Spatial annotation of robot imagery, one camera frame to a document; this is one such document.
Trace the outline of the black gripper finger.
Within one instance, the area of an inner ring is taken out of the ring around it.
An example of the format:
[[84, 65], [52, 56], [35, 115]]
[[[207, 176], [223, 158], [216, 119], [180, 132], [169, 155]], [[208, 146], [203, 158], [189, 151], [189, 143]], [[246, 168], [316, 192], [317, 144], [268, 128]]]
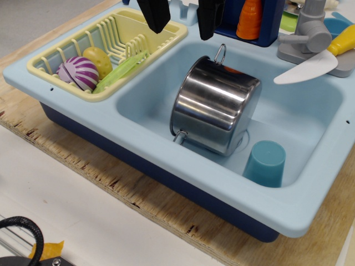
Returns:
[[168, 0], [137, 0], [137, 3], [149, 28], [161, 33], [171, 19]]
[[222, 22], [225, 1], [224, 0], [199, 0], [197, 9], [197, 20], [199, 25], [200, 38], [210, 39], [215, 29]]

